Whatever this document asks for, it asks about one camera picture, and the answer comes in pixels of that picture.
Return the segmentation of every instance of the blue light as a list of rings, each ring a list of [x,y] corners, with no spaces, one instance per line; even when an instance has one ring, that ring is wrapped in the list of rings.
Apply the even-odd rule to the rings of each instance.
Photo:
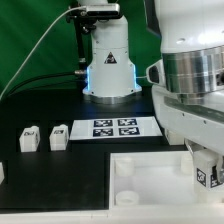
[[[137,88],[137,82],[136,82],[136,66],[134,65],[134,80],[135,80],[135,88]]]
[[[89,86],[89,67],[87,68],[87,90],[90,90],[90,86]]]

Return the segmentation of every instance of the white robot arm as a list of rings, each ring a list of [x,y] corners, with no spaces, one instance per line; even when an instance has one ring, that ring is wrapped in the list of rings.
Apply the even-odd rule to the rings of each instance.
[[[93,24],[95,29],[91,30],[93,60],[87,68],[88,85],[83,90],[84,97],[104,104],[132,99],[141,92],[141,87],[136,83],[135,65],[129,59],[127,20],[124,16],[98,18],[119,13],[119,5],[108,4],[107,0],[78,2],[87,7],[87,16],[97,18]]]
[[[162,36],[162,59],[146,71],[148,80],[155,84],[152,92],[157,119],[166,133],[186,139],[193,153],[196,191],[205,201],[222,201],[224,2],[145,3],[154,4]]]

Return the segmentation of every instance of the silver metal ring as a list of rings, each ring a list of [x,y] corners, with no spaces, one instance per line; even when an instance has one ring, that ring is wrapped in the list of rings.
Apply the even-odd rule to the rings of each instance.
[[[224,89],[224,46],[163,54],[163,62],[170,92],[202,94]]]
[[[84,94],[84,99],[99,104],[119,104],[129,102],[133,99],[138,99],[141,96],[141,92],[132,93],[123,97],[98,97],[94,95]]]

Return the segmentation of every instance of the small white cube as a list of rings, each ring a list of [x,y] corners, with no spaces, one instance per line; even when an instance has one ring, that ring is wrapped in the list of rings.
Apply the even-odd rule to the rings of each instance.
[[[54,127],[50,135],[51,151],[66,150],[68,138],[68,126],[60,125]]]
[[[19,138],[21,152],[35,152],[40,142],[39,127],[25,128]]]

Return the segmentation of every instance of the white block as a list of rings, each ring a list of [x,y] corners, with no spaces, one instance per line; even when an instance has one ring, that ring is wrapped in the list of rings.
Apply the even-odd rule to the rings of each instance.
[[[25,128],[19,138],[21,152],[35,152],[40,142],[39,127]]]
[[[165,136],[170,145],[184,145],[184,137],[168,129],[165,129]]]
[[[66,150],[68,138],[68,126],[60,125],[54,127],[50,135],[51,151]]]

